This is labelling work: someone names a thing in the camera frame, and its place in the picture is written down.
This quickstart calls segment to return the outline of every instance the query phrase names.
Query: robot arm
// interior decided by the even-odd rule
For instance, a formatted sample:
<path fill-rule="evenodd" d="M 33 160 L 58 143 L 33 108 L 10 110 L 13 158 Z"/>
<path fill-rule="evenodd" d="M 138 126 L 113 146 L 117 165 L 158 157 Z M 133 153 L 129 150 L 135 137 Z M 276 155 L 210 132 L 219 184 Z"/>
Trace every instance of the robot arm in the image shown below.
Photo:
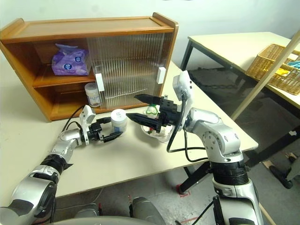
<path fill-rule="evenodd" d="M 186 98 L 183 114 L 182 105 L 164 97 L 138 95 L 136 98 L 142 102 L 160 105 L 160 113 L 156 119 L 138 113 L 128 113 L 127 116 L 157 132 L 161 126 L 179 124 L 180 129 L 196 134 L 203 142 L 210 161 L 212 182 L 217 193 L 213 199 L 217 224 L 262 225 L 257 193 L 246 172 L 239 137 L 216 114 L 191 107 L 192 86 L 187 71 L 174 77 L 173 88 L 179 100 Z"/>
<path fill-rule="evenodd" d="M 83 143 L 88 145 L 90 140 L 111 141 L 122 134 L 101 135 L 101 124 L 110 122 L 110 118 L 92 123 L 95 113 L 88 105 L 79 117 L 82 127 L 63 131 L 49 155 L 15 188 L 11 204 L 0 207 L 0 225 L 30 225 L 44 218 L 53 207 L 60 175 L 71 166 L 74 148 Z"/>

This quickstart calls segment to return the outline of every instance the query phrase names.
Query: red mark on floor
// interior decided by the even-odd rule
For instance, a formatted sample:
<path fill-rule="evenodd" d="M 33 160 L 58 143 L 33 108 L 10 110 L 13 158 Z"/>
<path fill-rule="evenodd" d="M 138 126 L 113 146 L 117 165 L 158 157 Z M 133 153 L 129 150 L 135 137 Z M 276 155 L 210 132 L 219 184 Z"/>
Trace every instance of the red mark on floor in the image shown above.
<path fill-rule="evenodd" d="M 186 219 L 186 220 L 183 220 L 181 221 L 182 224 L 186 224 L 187 222 L 190 222 L 190 221 L 193 221 L 193 220 L 196 220 L 198 217 L 194 217 L 194 218 L 190 218 L 190 219 Z"/>
<path fill-rule="evenodd" d="M 187 192 L 185 192 L 184 194 L 181 194 L 180 191 L 179 191 L 180 185 L 181 185 L 181 184 L 176 185 L 176 191 L 177 191 L 177 193 L 179 194 L 180 198 L 183 198 L 183 197 L 186 197 L 186 196 L 191 195 L 191 192 L 190 192 L 190 191 L 187 191 Z"/>

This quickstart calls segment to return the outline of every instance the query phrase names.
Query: beige tabletop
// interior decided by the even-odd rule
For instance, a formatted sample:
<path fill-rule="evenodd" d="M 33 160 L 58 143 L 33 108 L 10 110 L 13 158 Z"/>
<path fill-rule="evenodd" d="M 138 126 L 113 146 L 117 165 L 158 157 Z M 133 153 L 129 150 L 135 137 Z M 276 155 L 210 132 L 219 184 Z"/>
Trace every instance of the beige tabletop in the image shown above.
<path fill-rule="evenodd" d="M 179 103 L 172 88 L 173 76 L 180 69 L 172 62 L 167 74 L 163 94 Z M 0 89 L 0 205 L 9 203 L 16 185 L 38 165 L 55 144 L 66 120 L 46 122 L 26 89 L 6 61 L 1 63 Z M 232 127 L 241 140 L 241 150 L 252 150 L 258 144 L 230 119 L 195 84 L 194 107 L 218 114 L 223 122 Z M 127 110 L 141 113 L 145 107 Z M 109 116 L 99 114 L 96 119 Z M 110 124 L 103 126 L 104 134 L 111 131 Z M 188 134 L 188 145 L 203 146 L 194 134 Z M 179 132 L 172 148 L 184 147 L 183 132 Z M 206 157 L 203 150 L 190 152 L 191 158 Z M 161 173 L 190 165 L 184 152 L 167 153 L 166 144 L 146 136 L 138 124 L 128 120 L 127 131 L 112 142 L 92 143 L 75 149 L 70 163 L 74 165 L 63 172 L 56 196 L 69 195 L 85 190 L 104 187 L 135 178 Z"/>
<path fill-rule="evenodd" d="M 290 41 L 271 32 L 198 35 L 188 38 L 243 73 L 246 73 L 257 54 L 265 47 L 270 44 L 286 46 Z M 300 95 L 291 95 L 268 84 L 266 87 L 300 109 Z"/>

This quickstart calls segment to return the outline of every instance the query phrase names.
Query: white jar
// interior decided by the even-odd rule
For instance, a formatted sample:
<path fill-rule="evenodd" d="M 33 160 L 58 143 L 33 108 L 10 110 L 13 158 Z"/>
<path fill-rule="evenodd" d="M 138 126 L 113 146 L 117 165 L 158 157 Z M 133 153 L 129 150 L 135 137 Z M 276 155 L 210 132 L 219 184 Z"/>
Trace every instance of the white jar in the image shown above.
<path fill-rule="evenodd" d="M 101 105 L 101 101 L 96 83 L 87 83 L 84 86 L 84 89 L 88 97 L 89 105 L 91 107 L 99 107 Z"/>
<path fill-rule="evenodd" d="M 111 113 L 113 132 L 125 132 L 127 126 L 127 116 L 123 109 L 115 109 Z"/>

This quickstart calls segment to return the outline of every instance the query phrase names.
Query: purple tissue box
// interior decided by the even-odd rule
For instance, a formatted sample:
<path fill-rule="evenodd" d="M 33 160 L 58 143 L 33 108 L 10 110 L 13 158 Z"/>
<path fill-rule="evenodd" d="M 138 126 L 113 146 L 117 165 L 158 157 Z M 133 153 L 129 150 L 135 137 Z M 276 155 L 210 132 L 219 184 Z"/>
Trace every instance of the purple tissue box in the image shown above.
<path fill-rule="evenodd" d="M 52 58 L 52 70 L 58 76 L 88 76 L 91 68 L 89 51 L 77 46 L 59 45 Z"/>

